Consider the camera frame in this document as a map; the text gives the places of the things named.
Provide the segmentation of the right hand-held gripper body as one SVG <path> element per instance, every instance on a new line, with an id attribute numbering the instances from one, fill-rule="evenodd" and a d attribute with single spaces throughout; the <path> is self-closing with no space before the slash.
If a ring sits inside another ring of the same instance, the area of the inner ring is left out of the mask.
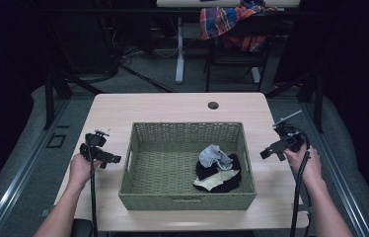
<path id="1" fill-rule="evenodd" d="M 277 142 L 277 152 L 283 152 L 286 149 L 297 153 L 305 140 L 303 138 L 304 133 L 290 124 L 288 121 L 293 117 L 301 114 L 301 111 L 295 112 L 287 117 L 281 118 L 273 125 L 274 131 L 278 134 L 280 140 Z"/>

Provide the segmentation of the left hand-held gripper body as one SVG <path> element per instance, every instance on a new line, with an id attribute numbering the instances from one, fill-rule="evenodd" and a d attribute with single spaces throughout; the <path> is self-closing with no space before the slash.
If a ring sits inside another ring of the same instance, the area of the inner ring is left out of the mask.
<path id="1" fill-rule="evenodd" d="M 111 155 L 102 149 L 107 142 L 107 136 L 106 133 L 97 129 L 94 133 L 87 133 L 85 135 L 85 142 L 80 146 L 80 153 L 88 161 L 100 160 L 109 162 L 111 160 Z"/>

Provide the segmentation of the green woven basket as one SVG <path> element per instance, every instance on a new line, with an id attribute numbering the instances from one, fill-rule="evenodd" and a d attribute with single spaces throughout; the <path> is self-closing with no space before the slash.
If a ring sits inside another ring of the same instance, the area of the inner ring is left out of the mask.
<path id="1" fill-rule="evenodd" d="M 229 193 L 196 189 L 199 153 L 210 144 L 236 154 L 240 186 Z M 244 127 L 239 122 L 136 122 L 118 195 L 129 210 L 246 210 L 257 195 Z"/>

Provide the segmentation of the grey sock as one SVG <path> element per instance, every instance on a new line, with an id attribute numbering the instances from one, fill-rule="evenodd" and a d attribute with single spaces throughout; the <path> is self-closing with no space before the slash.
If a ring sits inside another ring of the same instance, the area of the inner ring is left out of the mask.
<path id="1" fill-rule="evenodd" d="M 220 170 L 228 171 L 233 167 L 233 160 L 220 149 L 219 145 L 216 144 L 210 144 L 203 149 L 199 153 L 198 160 L 204 168 L 209 168 L 213 164 L 216 164 Z"/>

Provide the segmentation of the black and white sock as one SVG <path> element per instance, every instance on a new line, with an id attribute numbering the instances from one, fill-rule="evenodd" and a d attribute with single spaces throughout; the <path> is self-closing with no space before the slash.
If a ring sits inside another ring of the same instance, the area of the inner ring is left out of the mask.
<path id="1" fill-rule="evenodd" d="M 219 171 L 218 173 L 209 176 L 203 180 L 196 179 L 193 184 L 197 187 L 202 187 L 211 192 L 214 188 L 223 185 L 226 181 L 231 180 L 238 174 L 238 170 Z"/>

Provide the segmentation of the person's left hand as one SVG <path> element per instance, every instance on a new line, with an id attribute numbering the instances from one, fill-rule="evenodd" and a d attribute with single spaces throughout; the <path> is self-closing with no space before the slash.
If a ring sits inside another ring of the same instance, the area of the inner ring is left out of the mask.
<path id="1" fill-rule="evenodd" d="M 69 188 L 82 190 L 90 180 L 90 171 L 95 170 L 102 164 L 100 160 L 89 162 L 83 155 L 76 154 L 70 162 Z"/>

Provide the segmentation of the person's right hand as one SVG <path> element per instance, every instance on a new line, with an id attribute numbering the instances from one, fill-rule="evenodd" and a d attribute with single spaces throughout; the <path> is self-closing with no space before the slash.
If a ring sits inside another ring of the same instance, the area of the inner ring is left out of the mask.
<path id="1" fill-rule="evenodd" d="M 306 144 L 303 144 L 298 152 L 285 149 L 283 153 L 297 174 L 301 171 L 302 162 L 306 161 L 302 180 L 308 188 L 316 187 L 323 181 L 320 155 L 313 146 L 308 148 Z"/>

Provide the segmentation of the black metal stand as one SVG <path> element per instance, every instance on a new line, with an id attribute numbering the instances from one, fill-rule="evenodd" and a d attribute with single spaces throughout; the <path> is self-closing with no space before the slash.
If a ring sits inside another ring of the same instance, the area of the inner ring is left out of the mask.
<path id="1" fill-rule="evenodd" d="M 265 94 L 267 98 L 274 98 L 292 87 L 299 85 L 296 95 L 299 103 L 308 103 L 313 99 L 313 123 L 319 133 L 323 133 L 323 103 L 324 103 L 324 77 L 320 72 L 308 72 L 293 81 L 286 82 L 276 89 Z"/>
<path id="2" fill-rule="evenodd" d="M 46 120 L 44 129 L 50 128 L 55 120 L 55 109 L 54 109 L 54 93 L 62 100 L 70 100 L 73 96 L 73 92 L 70 89 L 68 83 L 74 83 L 88 92 L 94 95 L 102 94 L 103 91 L 92 86 L 91 84 L 81 80 L 79 77 L 68 73 L 64 70 L 53 70 L 50 71 L 44 84 L 45 92 L 45 109 L 46 109 Z"/>

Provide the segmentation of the black seat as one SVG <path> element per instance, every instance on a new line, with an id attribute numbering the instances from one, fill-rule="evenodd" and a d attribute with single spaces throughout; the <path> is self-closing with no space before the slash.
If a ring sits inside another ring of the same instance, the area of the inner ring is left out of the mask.
<path id="1" fill-rule="evenodd" d="M 88 219 L 74 219 L 70 237 L 93 237 L 93 222 Z"/>

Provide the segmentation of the black chair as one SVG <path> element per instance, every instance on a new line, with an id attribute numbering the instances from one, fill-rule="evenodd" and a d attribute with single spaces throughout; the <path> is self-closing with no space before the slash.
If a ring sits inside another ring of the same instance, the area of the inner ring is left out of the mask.
<path id="1" fill-rule="evenodd" d="M 211 90 L 212 85 L 255 85 L 255 79 L 252 79 L 251 82 L 244 81 L 243 79 L 232 78 L 227 80 L 216 80 L 211 77 L 211 69 L 213 67 L 246 68 L 246 74 L 249 74 L 254 67 L 260 68 L 259 82 L 257 83 L 257 91 L 259 92 L 272 43 L 278 36 L 281 28 L 282 23 L 277 18 L 265 15 L 251 16 L 239 22 L 228 33 L 225 33 L 219 38 L 213 39 L 208 48 L 205 61 L 205 92 L 208 93 Z M 242 50 L 240 47 L 236 46 L 226 47 L 225 44 L 220 44 L 219 41 L 224 41 L 226 37 L 242 40 L 245 38 L 253 39 L 264 37 L 264 41 L 260 44 L 259 49 L 249 51 L 248 49 Z"/>

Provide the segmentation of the plaid cloth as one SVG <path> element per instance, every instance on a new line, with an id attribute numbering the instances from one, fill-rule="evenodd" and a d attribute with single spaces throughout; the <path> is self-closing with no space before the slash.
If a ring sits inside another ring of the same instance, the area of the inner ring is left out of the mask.
<path id="1" fill-rule="evenodd" d="M 240 5 L 234 8 L 202 8 L 199 14 L 200 37 L 203 40 L 215 40 L 227 49 L 260 52 L 269 36 L 227 36 L 227 33 L 252 15 L 275 10 L 275 7 L 266 8 L 263 0 L 240 0 Z"/>

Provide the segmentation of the white desk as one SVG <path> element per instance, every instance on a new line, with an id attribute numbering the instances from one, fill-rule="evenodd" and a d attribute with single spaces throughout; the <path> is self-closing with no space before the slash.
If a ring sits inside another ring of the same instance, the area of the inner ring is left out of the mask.
<path id="1" fill-rule="evenodd" d="M 205 8 L 205 7 L 235 7 L 242 0 L 157 0 L 157 6 L 161 8 L 178 8 L 185 10 L 190 8 Z M 265 3 L 278 8 L 297 8 L 301 0 L 265 0 Z M 185 53 L 184 53 L 184 38 L 183 38 L 183 20 L 178 17 L 177 27 L 178 37 L 178 60 L 176 68 L 176 83 L 182 84 L 185 74 Z"/>

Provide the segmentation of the metal floor rail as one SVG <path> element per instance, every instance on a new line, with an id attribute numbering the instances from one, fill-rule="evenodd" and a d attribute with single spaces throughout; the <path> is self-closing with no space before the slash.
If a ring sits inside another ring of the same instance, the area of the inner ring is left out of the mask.
<path id="1" fill-rule="evenodd" d="M 357 237 L 369 237 L 369 225 L 365 220 L 364 214 L 361 211 L 357 199 L 353 195 L 333 152 L 325 138 L 319 132 L 315 125 L 314 113 L 309 104 L 301 103 L 300 108 L 307 121 L 310 129 L 309 135 L 312 136 L 312 144 L 319 151 L 319 154 L 324 159 L 325 168 L 331 177 L 331 183 L 337 191 L 337 195 L 343 205 L 343 208 L 348 215 L 349 221 L 353 226 Z"/>
<path id="2" fill-rule="evenodd" d="M 53 121 L 44 129 L 45 105 L 34 103 L 28 122 L 0 171 L 0 231 L 34 173 L 39 154 L 45 149 L 70 104 L 69 100 L 59 101 Z"/>

